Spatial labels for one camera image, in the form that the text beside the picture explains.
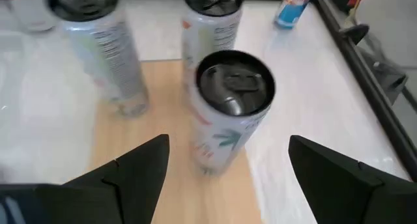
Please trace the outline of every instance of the nutrition label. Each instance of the nutrition label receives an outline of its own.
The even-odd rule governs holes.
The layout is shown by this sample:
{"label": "nutrition label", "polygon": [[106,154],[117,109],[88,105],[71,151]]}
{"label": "nutrition label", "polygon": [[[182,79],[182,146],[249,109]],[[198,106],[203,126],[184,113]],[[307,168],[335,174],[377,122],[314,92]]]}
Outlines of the nutrition label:
{"label": "nutrition label", "polygon": [[93,36],[108,66],[107,75],[118,88],[119,98],[135,96],[141,90],[139,62],[125,22]]}
{"label": "nutrition label", "polygon": [[216,51],[233,48],[237,33],[238,23],[232,23],[214,30],[214,49]]}

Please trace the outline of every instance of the cable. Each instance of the cable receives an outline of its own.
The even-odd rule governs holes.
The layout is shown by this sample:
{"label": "cable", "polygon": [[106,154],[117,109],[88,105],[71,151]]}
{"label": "cable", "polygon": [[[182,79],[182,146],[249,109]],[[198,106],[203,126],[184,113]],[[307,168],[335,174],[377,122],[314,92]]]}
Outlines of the cable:
{"label": "cable", "polygon": [[350,9],[349,15],[347,16],[347,18],[345,20],[345,25],[347,25],[347,23],[349,21],[352,21],[352,20],[355,20],[356,19],[356,10],[358,10],[358,7],[359,7],[360,2],[361,2],[361,0],[356,0],[353,8]]}

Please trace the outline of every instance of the wooden board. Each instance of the wooden board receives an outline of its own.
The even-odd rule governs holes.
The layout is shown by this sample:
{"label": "wooden board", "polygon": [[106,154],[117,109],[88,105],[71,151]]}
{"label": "wooden board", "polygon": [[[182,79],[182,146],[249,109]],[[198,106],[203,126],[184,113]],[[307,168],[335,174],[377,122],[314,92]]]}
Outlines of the wooden board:
{"label": "wooden board", "polygon": [[142,64],[151,106],[134,119],[114,114],[100,103],[91,169],[160,135],[169,134],[165,183],[152,223],[261,223],[245,151],[222,176],[202,175],[190,157],[190,124],[183,104],[180,61]]}

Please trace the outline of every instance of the palm tree graphic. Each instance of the palm tree graphic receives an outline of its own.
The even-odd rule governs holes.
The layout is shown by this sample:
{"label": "palm tree graphic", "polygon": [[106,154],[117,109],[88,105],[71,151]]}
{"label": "palm tree graphic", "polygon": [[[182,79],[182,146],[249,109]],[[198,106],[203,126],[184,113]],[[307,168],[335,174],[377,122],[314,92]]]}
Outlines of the palm tree graphic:
{"label": "palm tree graphic", "polygon": [[242,136],[241,133],[231,130],[231,129],[226,129],[226,130],[223,130],[222,134],[213,135],[213,138],[223,139],[223,141],[219,143],[219,147],[228,147],[232,145],[232,151],[233,151],[237,145],[237,142],[239,142],[240,136]]}

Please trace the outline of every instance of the white can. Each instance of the white can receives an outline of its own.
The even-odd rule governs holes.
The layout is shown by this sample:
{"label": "white can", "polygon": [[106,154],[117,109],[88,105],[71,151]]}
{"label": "white can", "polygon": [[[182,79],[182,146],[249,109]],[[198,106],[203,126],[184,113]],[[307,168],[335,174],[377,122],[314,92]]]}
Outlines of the white can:
{"label": "white can", "polygon": [[85,72],[122,115],[142,114],[149,104],[133,38],[118,0],[50,0],[64,19]]}
{"label": "white can", "polygon": [[275,95],[269,69],[240,51],[205,57],[190,85],[193,155],[208,174],[220,174],[256,130]]}
{"label": "white can", "polygon": [[[225,3],[224,10],[207,9]],[[182,17],[182,59],[185,80],[207,55],[233,49],[242,16],[242,0],[185,0],[187,9]]]}
{"label": "white can", "polygon": [[51,29],[56,20],[47,7],[46,0],[7,0],[16,19],[28,31]]}

